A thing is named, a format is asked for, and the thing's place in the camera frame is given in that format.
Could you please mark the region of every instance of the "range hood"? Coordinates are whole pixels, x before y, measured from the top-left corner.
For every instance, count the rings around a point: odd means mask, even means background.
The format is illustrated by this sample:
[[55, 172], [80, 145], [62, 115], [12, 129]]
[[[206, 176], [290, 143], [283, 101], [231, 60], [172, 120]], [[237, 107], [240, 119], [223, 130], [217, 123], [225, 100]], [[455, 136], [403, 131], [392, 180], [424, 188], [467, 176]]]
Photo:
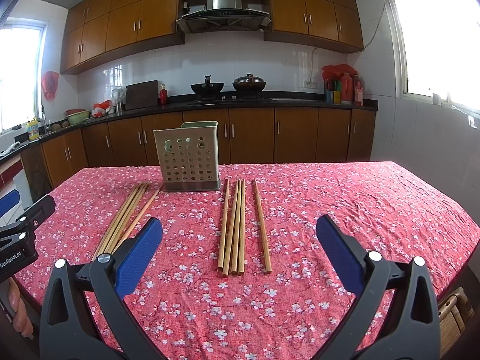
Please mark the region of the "range hood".
[[177, 20], [184, 33], [263, 30], [272, 21], [268, 12], [242, 9], [242, 0], [207, 0], [206, 9]]

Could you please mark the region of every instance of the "lower cabinet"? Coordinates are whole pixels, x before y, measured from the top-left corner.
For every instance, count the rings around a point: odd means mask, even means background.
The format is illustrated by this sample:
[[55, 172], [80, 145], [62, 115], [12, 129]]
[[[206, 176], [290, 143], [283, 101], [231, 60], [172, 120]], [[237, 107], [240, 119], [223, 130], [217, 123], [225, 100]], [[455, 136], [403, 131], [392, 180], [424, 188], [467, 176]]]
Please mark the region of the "lower cabinet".
[[277, 164], [315, 162], [318, 108], [275, 108], [275, 155]]

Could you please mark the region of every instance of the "table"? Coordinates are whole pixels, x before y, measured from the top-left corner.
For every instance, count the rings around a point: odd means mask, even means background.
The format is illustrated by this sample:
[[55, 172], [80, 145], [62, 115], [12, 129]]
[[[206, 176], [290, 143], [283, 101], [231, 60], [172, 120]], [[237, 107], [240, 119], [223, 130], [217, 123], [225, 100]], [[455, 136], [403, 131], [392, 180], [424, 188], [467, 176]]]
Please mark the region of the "table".
[[[220, 166], [220, 176], [248, 180], [244, 276], [223, 278], [216, 269], [222, 192], [161, 192], [142, 220], [159, 218], [164, 237], [125, 302], [172, 359], [309, 359], [354, 300], [315, 237], [320, 215], [387, 259], [423, 256], [437, 295], [480, 238], [456, 202], [392, 162], [229, 165]], [[263, 272], [254, 178], [262, 188], [271, 274]], [[146, 180], [140, 210], [162, 184], [159, 167], [83, 169], [51, 193], [57, 208], [37, 230], [39, 259], [17, 274], [39, 302], [54, 261], [89, 262], [130, 190]], [[388, 293], [364, 345], [373, 342], [390, 299]], [[117, 345], [92, 294], [89, 304], [105, 341]]]

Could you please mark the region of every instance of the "bottle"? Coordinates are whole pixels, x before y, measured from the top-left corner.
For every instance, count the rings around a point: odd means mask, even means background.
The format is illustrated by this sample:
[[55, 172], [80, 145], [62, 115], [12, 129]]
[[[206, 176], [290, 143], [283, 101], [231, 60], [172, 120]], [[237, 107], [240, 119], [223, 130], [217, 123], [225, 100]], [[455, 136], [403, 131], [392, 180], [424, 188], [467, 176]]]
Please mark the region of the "bottle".
[[165, 85], [162, 84], [162, 90], [160, 91], [160, 104], [162, 105], [167, 104], [168, 98], [169, 98], [169, 95], [167, 93], [167, 90], [165, 89]]

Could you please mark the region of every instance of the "white tile wall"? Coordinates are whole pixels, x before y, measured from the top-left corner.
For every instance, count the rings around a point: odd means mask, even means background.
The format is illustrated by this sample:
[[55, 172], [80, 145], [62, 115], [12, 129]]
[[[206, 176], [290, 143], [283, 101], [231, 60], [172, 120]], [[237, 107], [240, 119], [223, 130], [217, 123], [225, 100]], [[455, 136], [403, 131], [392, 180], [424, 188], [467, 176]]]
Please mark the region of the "white tile wall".
[[93, 68], [78, 75], [78, 102], [83, 108], [105, 100], [104, 71], [122, 66], [123, 85], [158, 80], [169, 95], [192, 93], [190, 85], [202, 83], [205, 75], [225, 83], [232, 91], [237, 77], [252, 73], [262, 77], [266, 90], [323, 93], [322, 67], [347, 63], [339, 52], [317, 49], [313, 55], [312, 80], [317, 90], [303, 88], [310, 77], [313, 47], [264, 42], [263, 33], [211, 32], [188, 34], [185, 44], [142, 52]]

